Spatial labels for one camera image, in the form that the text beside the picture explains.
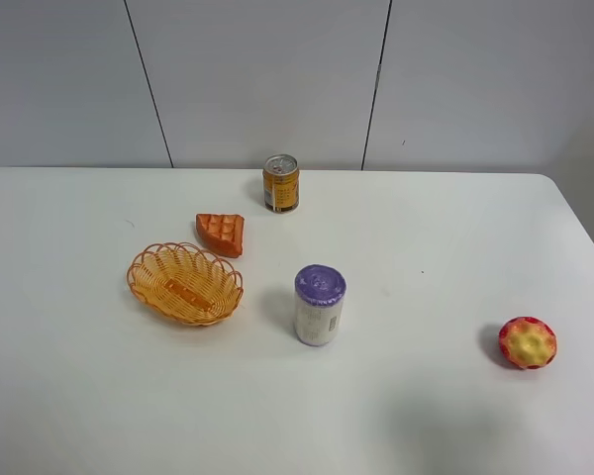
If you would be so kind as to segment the orange woven plastic basket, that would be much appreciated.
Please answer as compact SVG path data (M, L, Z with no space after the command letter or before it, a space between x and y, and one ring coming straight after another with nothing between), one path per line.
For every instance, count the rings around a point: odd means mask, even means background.
M163 317L191 327L229 318L244 294L244 280L231 262L189 242L155 243L126 273L131 293Z

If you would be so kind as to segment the purple trash bag roll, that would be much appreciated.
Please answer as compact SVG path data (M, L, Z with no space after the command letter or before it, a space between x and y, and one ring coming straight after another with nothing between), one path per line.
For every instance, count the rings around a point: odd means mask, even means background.
M346 290L346 280L333 267L310 264L297 273L294 328L301 342L323 346L336 337Z

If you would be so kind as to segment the yellow drink can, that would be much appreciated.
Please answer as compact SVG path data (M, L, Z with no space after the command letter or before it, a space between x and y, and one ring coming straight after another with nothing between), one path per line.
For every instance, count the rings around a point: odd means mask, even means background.
M299 166L288 154L270 157L262 170L265 206L274 213L287 213L299 205Z

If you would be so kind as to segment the orange waffle bread slice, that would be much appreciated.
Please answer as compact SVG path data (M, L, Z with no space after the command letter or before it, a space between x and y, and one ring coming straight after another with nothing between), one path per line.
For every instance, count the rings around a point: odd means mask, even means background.
M213 253L238 258L243 254L245 219L237 214L197 214L196 233Z

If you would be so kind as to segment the red yellow dimpled ball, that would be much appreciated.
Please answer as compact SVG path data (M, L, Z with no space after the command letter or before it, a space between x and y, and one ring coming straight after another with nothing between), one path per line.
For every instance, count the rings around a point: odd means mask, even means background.
M507 361L523 370L548 366L557 354L557 338L545 322L514 318L499 330L498 345Z

